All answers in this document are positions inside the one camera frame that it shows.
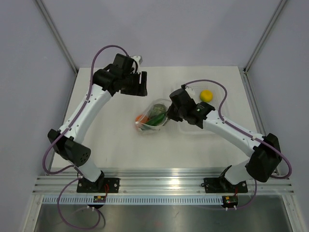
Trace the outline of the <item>green netted melon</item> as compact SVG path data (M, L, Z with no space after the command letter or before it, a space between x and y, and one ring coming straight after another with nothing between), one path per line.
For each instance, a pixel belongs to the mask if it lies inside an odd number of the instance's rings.
M166 106L161 103L154 104L149 112L149 118L158 116L166 112Z

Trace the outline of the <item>green cucumber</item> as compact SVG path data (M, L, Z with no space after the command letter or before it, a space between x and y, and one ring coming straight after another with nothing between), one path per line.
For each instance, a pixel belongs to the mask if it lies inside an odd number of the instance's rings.
M150 119L147 123L145 123L148 126L159 126L163 123L163 121L165 120L165 114L159 114L155 117L153 117L152 119Z

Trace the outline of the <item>orange fruit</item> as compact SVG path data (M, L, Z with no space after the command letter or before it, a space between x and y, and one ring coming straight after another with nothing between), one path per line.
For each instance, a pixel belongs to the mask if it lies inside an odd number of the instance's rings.
M145 124L149 121L149 118L147 115L138 115L136 118L135 118L135 122L136 123L142 123L142 124Z

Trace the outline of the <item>clear zip top bag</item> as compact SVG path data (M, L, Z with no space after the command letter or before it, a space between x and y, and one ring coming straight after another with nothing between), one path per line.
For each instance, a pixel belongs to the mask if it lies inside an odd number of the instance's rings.
M135 119L135 129L140 134L152 134L159 132L166 124L168 118L167 110L171 104L170 100L157 99Z

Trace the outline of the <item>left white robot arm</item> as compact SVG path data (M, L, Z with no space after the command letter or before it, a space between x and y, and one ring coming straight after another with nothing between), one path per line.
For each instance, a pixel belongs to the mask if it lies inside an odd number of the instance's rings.
M99 111L115 93L147 96L147 73L140 71L141 63L141 56L116 54L113 63L92 73L90 90L70 118L58 130L48 132L54 151L81 174L78 192L97 193L106 188L104 172L91 160L91 150L82 142Z

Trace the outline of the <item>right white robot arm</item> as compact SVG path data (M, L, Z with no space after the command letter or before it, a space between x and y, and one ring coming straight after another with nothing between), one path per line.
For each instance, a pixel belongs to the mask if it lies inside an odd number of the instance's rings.
M171 106L167 117L176 122L186 121L202 130L213 132L235 145L249 157L237 165L229 165L219 177L206 179L207 193L232 193L240 190L250 179L265 183L275 171L282 158L278 138L269 133L263 136L240 128L237 124L220 118L219 111L208 103L195 101L186 90L180 88L170 94Z

